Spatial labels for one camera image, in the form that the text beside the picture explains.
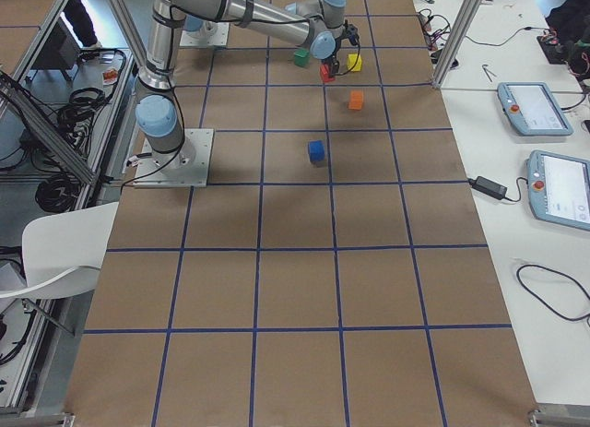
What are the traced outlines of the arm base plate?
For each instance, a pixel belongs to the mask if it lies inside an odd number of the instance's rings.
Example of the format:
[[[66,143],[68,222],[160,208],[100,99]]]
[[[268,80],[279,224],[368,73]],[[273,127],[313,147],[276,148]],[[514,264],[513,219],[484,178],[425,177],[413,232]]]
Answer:
[[[182,48],[225,48],[230,25],[215,23],[199,18],[188,18],[185,22],[180,46]]]
[[[138,162],[133,186],[139,188],[205,187],[213,138],[213,129],[186,129],[180,153],[164,168],[162,166],[173,156],[173,153],[171,155],[153,153],[145,138],[142,152],[150,153],[150,156]]]

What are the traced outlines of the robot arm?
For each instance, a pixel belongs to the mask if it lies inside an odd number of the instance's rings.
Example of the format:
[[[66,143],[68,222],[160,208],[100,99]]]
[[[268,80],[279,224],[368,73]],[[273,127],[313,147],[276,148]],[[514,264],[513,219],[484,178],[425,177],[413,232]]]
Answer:
[[[284,8],[261,0],[154,0],[146,61],[136,79],[136,122],[151,146],[157,171],[181,168],[193,157],[175,94],[173,74],[187,17],[228,22],[307,50],[321,62],[322,78],[339,76],[343,42],[359,46],[345,18],[347,0],[305,0]]]

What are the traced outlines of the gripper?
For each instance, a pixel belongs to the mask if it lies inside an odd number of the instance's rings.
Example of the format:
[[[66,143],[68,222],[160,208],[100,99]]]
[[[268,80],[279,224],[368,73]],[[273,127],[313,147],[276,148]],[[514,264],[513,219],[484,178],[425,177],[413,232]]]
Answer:
[[[352,46],[359,47],[359,33],[357,27],[352,23],[345,23],[343,25],[343,31],[336,38],[336,48],[332,54],[327,58],[327,66],[329,70],[338,70],[340,63],[337,59],[337,53],[339,52],[342,43],[348,41]]]

